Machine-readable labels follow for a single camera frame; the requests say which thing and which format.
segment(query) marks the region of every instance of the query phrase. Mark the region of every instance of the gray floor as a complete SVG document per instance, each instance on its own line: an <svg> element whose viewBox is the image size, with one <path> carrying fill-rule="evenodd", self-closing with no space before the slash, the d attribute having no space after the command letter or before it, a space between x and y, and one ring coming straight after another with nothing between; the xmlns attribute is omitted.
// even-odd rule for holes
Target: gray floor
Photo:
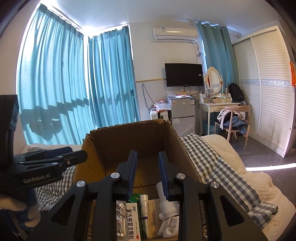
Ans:
<svg viewBox="0 0 296 241"><path fill-rule="evenodd" d="M296 152L288 155L286 158L282 158L268 147L250 137L244 151L244 142L245 137L238 136L230 144L239 154L246 167L274 166L296 162ZM273 184L296 205L296 168L264 172L271 176Z"/></svg>

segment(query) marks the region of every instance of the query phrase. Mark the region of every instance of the dressing table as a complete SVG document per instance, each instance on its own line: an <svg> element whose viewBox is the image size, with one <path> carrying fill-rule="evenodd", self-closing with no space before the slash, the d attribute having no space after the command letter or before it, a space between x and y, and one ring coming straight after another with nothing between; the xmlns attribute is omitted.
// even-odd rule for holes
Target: dressing table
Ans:
<svg viewBox="0 0 296 241"><path fill-rule="evenodd" d="M212 112L220 112L225 108L225 106L239 106L238 103L232 103L232 99L230 94L224 95L223 94L223 80L222 76L219 75L218 71L214 67L209 67L207 70L207 73L205 75L205 92L207 93L206 89L213 89L213 92L215 96L219 95L219 92L221 91L226 99L219 99L221 101L220 103L211 103L211 102L206 102L210 100L213 100L211 98L205 98L203 97L202 94L199 94L199 104L200 104L200 109L199 109L199 119L200 119L200 136L202 135L202 111L207 112L207 134L210 134L210 114Z"/></svg>

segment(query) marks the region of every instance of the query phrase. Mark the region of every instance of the fridge door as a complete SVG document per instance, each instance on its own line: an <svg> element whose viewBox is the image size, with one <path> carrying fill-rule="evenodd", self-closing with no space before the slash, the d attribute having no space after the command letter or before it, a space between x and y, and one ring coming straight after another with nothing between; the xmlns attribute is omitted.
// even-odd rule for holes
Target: fridge door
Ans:
<svg viewBox="0 0 296 241"><path fill-rule="evenodd" d="M171 106L172 118L194 116L195 105L194 98L168 99Z"/></svg>
<svg viewBox="0 0 296 241"><path fill-rule="evenodd" d="M184 137L195 132L194 116L172 118L171 121L179 137Z"/></svg>

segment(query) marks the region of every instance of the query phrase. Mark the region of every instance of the picture frame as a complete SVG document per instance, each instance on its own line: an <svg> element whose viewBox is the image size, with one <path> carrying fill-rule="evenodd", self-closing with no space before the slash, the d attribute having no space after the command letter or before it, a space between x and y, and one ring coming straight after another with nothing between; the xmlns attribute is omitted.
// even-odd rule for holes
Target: picture frame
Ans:
<svg viewBox="0 0 296 241"><path fill-rule="evenodd" d="M206 90L206 94L207 94L207 97L208 97L208 98L213 98L213 97L215 97L215 93L214 93L214 90L213 90L213 89L207 89L207 90Z"/></svg>

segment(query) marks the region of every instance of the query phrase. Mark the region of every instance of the air conditioner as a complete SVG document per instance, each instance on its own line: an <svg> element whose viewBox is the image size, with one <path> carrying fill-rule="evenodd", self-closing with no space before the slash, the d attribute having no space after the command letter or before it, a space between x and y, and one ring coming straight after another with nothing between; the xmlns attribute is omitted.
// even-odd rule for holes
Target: air conditioner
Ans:
<svg viewBox="0 0 296 241"><path fill-rule="evenodd" d="M195 42L197 30L191 28L153 28L154 42Z"/></svg>

